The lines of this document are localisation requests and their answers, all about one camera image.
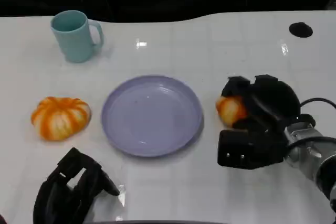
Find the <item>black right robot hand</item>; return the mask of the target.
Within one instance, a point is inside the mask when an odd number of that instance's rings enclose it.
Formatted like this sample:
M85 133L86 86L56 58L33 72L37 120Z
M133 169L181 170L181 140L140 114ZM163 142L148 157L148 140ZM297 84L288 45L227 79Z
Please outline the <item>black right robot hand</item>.
M281 135L285 120L300 114L294 90L268 74L255 76L254 82L242 76L229 77L221 96L237 99L246 113L232 124L235 130Z

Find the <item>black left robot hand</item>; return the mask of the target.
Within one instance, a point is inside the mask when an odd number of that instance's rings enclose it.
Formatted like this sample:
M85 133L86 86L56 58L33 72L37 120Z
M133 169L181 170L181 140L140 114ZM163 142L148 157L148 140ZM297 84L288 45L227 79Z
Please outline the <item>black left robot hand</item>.
M33 223L83 223L95 197L103 190L113 196L120 194L101 165L73 147L42 183Z

